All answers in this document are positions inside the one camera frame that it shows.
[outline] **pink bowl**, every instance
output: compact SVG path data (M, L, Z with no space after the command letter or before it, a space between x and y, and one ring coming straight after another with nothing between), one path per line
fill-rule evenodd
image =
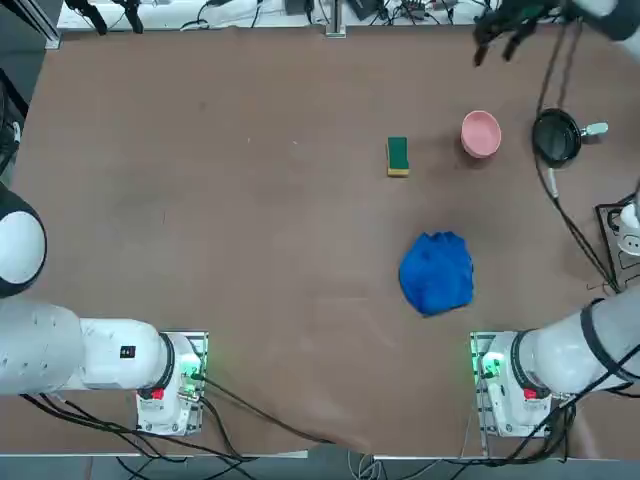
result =
M462 121L462 146L474 158L487 158L496 153L502 140L498 121L489 112L475 110Z

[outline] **floor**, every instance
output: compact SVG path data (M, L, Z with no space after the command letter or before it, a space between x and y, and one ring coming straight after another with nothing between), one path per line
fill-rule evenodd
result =
M41 0L41 5L52 18L57 17L61 0ZM0 64L15 82L17 88L29 100L35 88L44 56L44 41L13 15L0 8ZM125 459L137 469L144 461ZM414 460L386 461L391 480L411 474L429 462ZM223 470L225 465L215 458L190 459L184 464L166 464L157 461L144 470L154 480L180 478L203 479ZM258 480L266 479L348 479L346 450L338 447L319 447L312 450L308 459L265 458L244 467ZM457 467L440 463L422 478L447 479ZM29 480L48 478L52 471L65 472L66 480L127 479L130 475L109 457L6 457L0 458L0 478L3 480ZM605 478L637 478L640 462L616 461L546 461L537 465L489 469L473 467L461 478L481 479L534 479L599 480ZM244 478L237 472L225 475L226 479Z

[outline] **brown table surface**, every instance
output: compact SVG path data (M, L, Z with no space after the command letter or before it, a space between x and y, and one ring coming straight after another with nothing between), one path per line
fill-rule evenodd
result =
M46 55L15 188L44 219L46 269L29 295L81 316L205 329L212 375L297 427L360 451L480 455L469 332L533 328L600 294L543 195L528 144L556 30L474 69L468 28L110 34ZM585 33L567 99L607 120L602 145L558 173L567 210L597 241L593 206L638 176L640 68ZM464 115L490 110L499 153L461 153ZM411 175L386 175L387 136ZM399 262L421 232L463 236L472 305L422 318ZM129 392L73 395L134 424ZM117 438L3 398L0 450L124 452ZM228 403L238 449L310 444ZM639 458L637 404L580 405L572 455ZM211 422L196 441L221 448ZM512 443L492 441L492 452ZM169 448L172 453L183 449Z

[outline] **yellow sponge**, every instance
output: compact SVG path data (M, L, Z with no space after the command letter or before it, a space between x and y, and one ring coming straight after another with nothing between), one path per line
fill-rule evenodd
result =
M407 137L389 137L387 139L387 175L390 177L409 176Z

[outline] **black cable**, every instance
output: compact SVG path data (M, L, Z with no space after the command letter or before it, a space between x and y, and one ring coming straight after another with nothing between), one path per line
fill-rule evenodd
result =
M200 25L200 24L205 24L205 26L203 26L202 28L209 28L209 22L206 21L205 19L201 18L202 17L202 13L209 7L214 6L214 7L221 7L222 5L225 5L227 3L229 3L231 0L207 0L206 2L204 2L202 4L202 6L200 7L200 9L198 10L198 14L196 15L196 19L195 20L191 20L187 23L184 23L181 27L180 30L182 30L183 28L189 27L191 25Z
M313 25L313 19L311 18L311 13L313 12L313 0L305 0L305 14L307 15L307 21L309 25Z
M420 475L422 475L424 472L426 472L427 470L429 470L431 467L433 467L434 464L436 464L437 462L439 462L440 460L434 460L433 462L431 462L429 465L426 465L424 467L419 468L418 470L416 470L413 473L410 473L409 475L405 475L404 477L400 477L396 480L409 480L410 478L415 478L415 477L419 477Z
M120 15L120 18L118 20L116 20L110 27L107 28L108 32L110 32L113 27L115 27L117 24L120 23L120 20L122 20L124 18L124 14L125 13L126 12L122 12L122 15Z
M601 375L598 379L596 379L593 382L591 382L584 389L582 389L580 391L580 393L575 395L571 400L569 400L568 402L566 402L563 405L558 405L554 409L552 409L551 412L546 416L546 418L542 422L540 422L540 424L536 428L534 428L527 437L525 437L525 439L518 446L518 448L516 448L513 451L513 453L511 453L504 460L500 460L499 463L502 463L504 465L504 464L507 464L508 462L516 459L516 457L518 455L520 455L522 450L524 450L524 448L527 446L529 441L531 441L531 439L547 424L549 419L554 419L559 415L559 413L563 412L563 410L570 409L570 408L574 407L580 400L582 400L586 395L588 395L594 389L596 389L598 386L600 386L602 383L604 383L610 376L615 375L616 373L618 373L620 371L620 369L622 368L622 366L625 363L627 363L627 361L629 361L629 359L631 359L638 352L640 352L640 345L637 345L632 350L630 350L626 355L624 355L624 357L622 357L622 359L620 361L616 362L615 367L612 370L608 370L606 373Z
M447 14L447 18L449 19L449 23L450 23L451 25L453 25L453 13L452 13L453 8L452 8L451 10L449 10L449 9L447 8L447 2L446 2L446 0L442 0L442 6L444 7L444 11L445 11L445 13Z
M140 480L151 480L149 477L142 475L141 472L144 468L147 467L147 465L149 465L151 462L153 462L155 459L150 459L148 460L144 465L142 465L138 470L134 471L133 469L131 469L130 467L128 467L123 461L122 459L120 459L119 457L116 457L117 462L120 464L120 466L122 468L124 468L127 472L129 472L131 474L131 477L129 477L128 480L133 480L134 478L139 478ZM235 470L236 468L238 468L239 463L236 463L235 465L231 465L227 468L225 468L224 470L222 470L221 472L215 473L213 475L209 475L208 477L205 477L201 480L214 480L215 478L221 477L222 475L229 473L231 470Z
M100 420L96 417L94 417L93 415L91 415L90 413L86 412L85 410L83 410L82 408L80 408L78 405L76 405L73 402L70 402L68 400L65 400L65 403L67 405L69 405L70 407L74 408L75 410L77 410L78 412L80 412L84 417L81 417L79 415L76 415L72 412L69 412L68 410L65 410L59 406L57 406L55 403L53 403L51 401L51 399L49 397L47 397L47 395L45 394L41 394L40 398L42 398L45 403L47 403L47 405L49 405L49 407L51 407L52 409L54 409L55 411L57 411L58 413L60 413L61 415L68 415L71 418L75 418L77 420L91 420L99 425L102 425L106 428L109 427L116 427L116 428L125 428L122 425L119 425L117 423L113 423L113 422L105 422L103 420ZM170 462L170 463L182 463L186 460L185 459L174 459L174 458L169 458L165 455L163 455L162 453L160 453L158 451L158 449L156 449L153 444L151 442L149 442L146 438L142 437L141 435L139 435L137 431L131 431L131 435L138 438L138 440L144 442L150 449L151 451L155 454L155 457L152 456L151 454L149 454L148 452L146 452L142 447L140 447L139 445L137 445L135 442L132 442L130 439L128 439L127 437L124 436L124 434L122 433L117 433L117 432L112 432L114 435L116 435L117 437L121 438L122 440L124 440L125 442L127 442L129 445L131 445L135 450L137 450L140 454L144 455L147 458L150 459L161 459L164 460L166 462Z
M578 410L575 407L575 405L573 406L573 409L571 410L571 413L568 413L567 410L564 411L564 431L565 431L565 435L564 435L564 458L562 459L562 463L567 463L567 460L571 456L570 453L569 453L569 431L571 430L571 427L573 426L573 421L575 420L577 413L578 413Z
M564 42L566 29L567 29L567 24L563 23L561 25L561 27L560 27L560 33L559 33L558 38L556 40L556 44L555 44L553 52L551 54L551 59L549 61L549 64L547 66L547 70L545 72L545 76L544 76L544 79L543 79L542 88L541 88L541 91L540 91L540 96L538 97L538 104L536 106L536 118L542 112L542 108L544 106L544 99L545 99L547 90L549 88L549 83L550 83L550 80L551 80L551 76L553 75L553 71L554 71L555 64L556 64L556 61L557 61L557 58L558 58L558 54L559 54L559 52L560 52L560 50L562 48L562 44ZM582 22L581 22L580 19L578 19L578 26L576 27L576 35L574 37L574 40L573 40L573 42L571 44L571 47L570 47L570 50L569 50L569 53L568 53L568 56L567 56L567 67L568 68L565 67L565 69L564 69L564 75L563 75L562 86L561 86L561 93L560 93L560 98L559 98L559 108L562 108L562 105L564 103L564 99L566 97L566 90L567 90L567 86L568 86L568 83L569 83L569 74L570 74L571 66L573 64L574 53L575 53L575 50L577 48L578 40L579 40L579 37L580 37L581 33L582 33ZM593 267L600 274L600 276L604 279L604 281L611 287L611 289L614 292L620 293L620 288L617 285L617 282L615 281L615 278L613 277L613 275L610 275L607 272L607 268L600 261L600 259L598 258L598 255L595 253L595 251L594 251L593 247L591 246L591 244L589 243L589 241L586 239L586 237L584 236L582 231L578 228L578 226L571 219L571 217L569 217L569 215L565 212L564 208L560 204L560 200L559 200L557 194L552 192L551 189L549 188L549 185L547 185L547 181L545 180L544 175L542 173L542 166L541 166L542 159L539 158L539 156L537 154L534 154L534 157L535 157L536 173L538 175L540 183L542 184L542 187L543 187L547 197L549 198L549 200L551 201L551 203L553 204L555 209L558 211L558 213L560 213L560 216L562 217L562 219L563 219L563 221L565 223L565 226L569 230L569 233L571 233L571 236L576 241L578 247L582 250L582 252L585 254L585 256L587 257L589 262L593 265Z
M386 10L387 5L389 5L389 2L391 0L387 0L386 2L384 2L384 5L382 6L382 10ZM373 17L373 20L371 20L371 23L369 24L369 26L372 26L374 23L376 23L376 20L378 20L378 18L380 18L380 14L381 14L381 9L378 9L378 11L376 12L376 16Z
M413 14L411 13L411 10L409 10L409 7L407 7L407 2L405 0L401 0L401 5L404 8L404 11L407 12L407 16L409 17L409 20L411 20L411 23L415 25L416 20L413 18Z
M256 6L256 14L253 17L253 22L251 22L251 28L256 26L256 22L258 21L258 15L260 15L261 7L262 7L262 0L258 0L258 5Z
M396 18L398 18L398 14L400 13L401 9L402 7L395 7L393 9L393 12L391 12L391 16L389 17L389 20L387 21L387 26L393 26L393 22L395 21Z
M273 415L270 415L270 414L260 410L259 408L254 407L249 402L243 400L242 398L240 398L235 393L227 390L222 385L214 382L213 380L205 377L204 375L200 375L198 373L195 373L195 374L191 375L191 378L193 378L194 380L204 381L205 383L211 385L212 387L217 388L218 390L220 390L221 392L223 392L227 396L233 398L235 401L237 401L238 403L240 403L244 407L246 407L249 410L251 410L253 413L255 413L255 414L259 415L260 417L270 421L271 423L279 426L283 430L286 430L286 431L288 431L290 433L293 433L294 435L297 435L298 437L304 438L306 440L310 440L312 442L317 442L317 443L324 443L324 444L333 444L334 443L334 442L332 442L330 440L326 440L324 438L316 437L314 435L311 435L309 433L303 432L301 430L298 430L295 427L292 427L291 425L288 425L288 424L284 423L283 421L279 420L278 418L274 417Z
M368 455L365 454L358 454L360 455L360 461L358 461L358 474L356 475L353 472L353 467L351 465L351 458L350 456L347 456L347 464L349 466L349 471L351 472L351 476L352 477L357 477L358 480L373 480L374 478L378 479L380 478L380 473L381 473L381 467L379 467L378 470L378 474L376 475L376 471L375 471L375 465L376 463L378 463L379 465L382 465L382 462L378 461L376 462L376 459L373 455L370 455L369 460L367 461L367 465L362 468L362 462L365 460L365 458Z
M149 460L147 460L138 470L136 470L136 473L142 473L142 470L144 470L145 468L147 468L149 465L151 465L151 462L155 461L155 458L150 458ZM135 475L131 475L127 480L133 480L134 478L136 478Z
M327 17L327 12L324 11L324 5L322 5L322 0L318 0L318 5L320 5L320 11L322 12L322 16L324 17L325 22L327 22L327 25L329 25L329 17Z
M638 394L638 393L627 393L627 392L623 391L623 390L626 390L627 388L631 387L632 385L633 385L633 383L625 383L624 385L620 385L619 387L609 388L607 390L607 393L611 393L613 395L618 395L619 397L640 398L640 394Z
M244 475L249 480L256 480L252 475L249 475L245 470L240 468L239 465L242 462L237 462L237 460L234 459L233 457L231 457L230 455L227 455L227 454L222 453L222 452L218 452L218 451L213 450L211 448L203 447L201 445L196 445L194 443L178 440L177 438L168 437L168 436L164 436L164 435L158 435L158 434L151 433L151 432L146 432L146 431L142 431L142 430L131 430L131 429L123 427L122 425L119 425L119 424L117 424L115 422L105 422L103 420L98 420L96 422L96 421L93 421L93 420L90 419L91 417L96 418L96 417L94 417L93 415L90 415L90 414L87 414L89 416L86 419L78 419L78 418L74 417L74 414L72 412L69 412L69 411L64 410L64 409L52 409L52 408L49 408L46 405L43 405L40 402L38 402L35 398L31 397L30 395L20 395L20 396L22 398L24 398L25 400L27 400L29 403L31 403L33 406L38 408L39 410L42 410L43 412L45 412L45 413L47 413L47 414L49 414L49 415L51 415L53 417L59 418L61 420L65 420L65 421L67 421L69 423L74 423L76 425L81 425L81 426L92 428L94 430L99 430L99 431L104 431L104 432L130 434L130 435L134 435L134 436L136 436L138 438L139 438L139 436L158 438L158 439L162 439L164 441L167 441L169 443L175 443L176 445L181 445L181 446L184 446L184 447L189 447L189 448L193 448L195 450L200 450L200 451L203 451L203 452L206 452L206 453L211 453L213 455L217 455L218 458L220 458L220 460L222 460L223 462L225 462L229 466L233 466L234 469L238 470L239 473ZM146 452L144 452L144 450L140 449L137 445L135 445L134 448L136 448L136 450L140 451L140 453L142 453L143 455L149 457L149 455Z
M147 463L145 463L142 467L140 467L138 469L138 471L133 470L131 467L127 466L126 463L124 463L120 457L116 457L116 462L118 462L120 464L120 466L122 468L124 468L127 472L129 472L131 474L131 477L129 478L129 480L131 480L131 478L139 478L140 480L151 480L149 477L143 475L142 469L144 467L146 467L147 465L149 465L151 462L153 461L153 459L149 460Z
M102 17L100 17L100 19L98 20L97 18L91 18L91 17L85 15L84 13L81 13L78 9L71 8L71 7L69 7L69 9L73 13L78 15L84 21L84 23L87 24L87 26L89 27L90 30L93 30L98 35L104 35L107 32L107 25L104 23L104 19Z
M173 376L173 368L176 364L176 351L173 347L173 343L171 343L171 340L169 339L169 336L164 332L158 332L158 336L164 343L167 352L167 365L164 369L164 372L162 372L160 379L155 383L155 385L153 387L145 389L149 392L148 398L151 397L151 390L155 390L158 388L164 390L165 388L167 388L169 382L171 381L171 377Z
M434 17L433 15L431 15L429 12L424 12L424 14L425 14L427 17L431 18L431 19L432 19L434 22L436 22L438 25L442 25L442 24L440 23L440 20L438 20L438 19L437 19L436 17Z
M180 27L180 30L190 27L191 25L202 25L201 27L194 28L192 30L209 30L209 22L207 22L206 20L200 20L200 21L191 20L187 23L183 23L182 26Z
M9 93L4 82L0 80L0 130L4 127L5 121L9 116Z
M213 405L213 403L211 403L209 400L207 400L204 397L200 397L200 402L204 404L204 406L207 407L207 409L213 415L213 418L215 419L216 424L218 425L218 429L220 430L220 435L222 436L222 441L224 442L224 445L227 448L227 451L233 456L235 456L236 458L242 460L243 459L242 455L239 454L238 451L231 444L229 433L227 432L227 429L225 428L224 423L222 422L222 417L220 416L218 409Z
M2 144L0 144L0 154L2 154L4 157L2 158L2 161L0 161L0 175L2 175L5 172L5 170L11 163L11 160L13 159L14 155L18 151L18 148L20 148L20 142L15 141L15 139L11 139L9 141L11 142L11 145L6 146L6 148L4 148Z
M20 112L22 118L27 118L27 113L29 113L29 104L22 95L20 95L20 92L18 92L18 89L2 67L0 67L0 83L4 85L9 99L13 102L18 112Z
M456 473L453 474L453 476L449 480L456 480L456 478L462 475L462 472L464 472L470 466L471 466L471 463L465 463L464 465L462 465L462 467L458 469Z
M24 398L25 400L27 400L29 403L31 403L33 406L35 406L36 408L38 408L39 410L42 410L43 412L59 418L60 420L65 420L69 423L74 423L76 425L80 425L83 427L89 427L92 428L94 430L99 430L99 431L103 431L103 432L117 432L117 433L122 433L122 434L131 434L131 435L142 435L145 437L152 437L152 438L158 438L158 439L162 439L166 442L169 443L175 443L176 445L181 445L183 447L189 447L189 448L193 448L195 450L200 450L206 453L211 453L213 455L217 455L219 456L221 459L225 459L225 460L234 460L234 458L230 455L227 455L225 453L219 452L217 450L213 450L211 448L208 447L203 447L202 445L196 445L194 443L189 443L189 442L185 442L182 440L178 440L177 438L173 438L173 437L168 437L165 435L158 435L152 432L146 432L143 430L131 430L129 428L123 427L122 425L118 425L115 422L100 422L100 423L96 423L94 421L91 421L89 419L87 420L79 420L73 417L73 414L71 412L67 412L65 410L65 414L59 413L58 411L56 411L55 409L51 409L49 407L47 407L46 405L41 404L40 402L38 402L35 398L31 397L30 395L20 395L22 398Z
M564 421L560 425L560 432L558 434L558 425L557 420L560 414L564 414L564 410L558 410L557 414L547 416L539 426L541 427L550 427L551 432L545 436L542 447L538 449L533 454L528 455L523 458L516 458L519 455L520 451L517 454L512 454L506 459L482 459L482 460L470 460L470 461L453 461L453 460L445 460L447 463L451 463L454 465L483 465L486 467L501 467L504 465L529 465L532 463L537 463L542 460L546 460L550 458L560 447L562 442L565 442L565 454L568 454L568 434L569 430L573 426L573 421L575 420L576 408L575 406L569 407L569 414L564 417ZM520 446L527 445L530 440L532 440L534 436L527 437L523 440Z

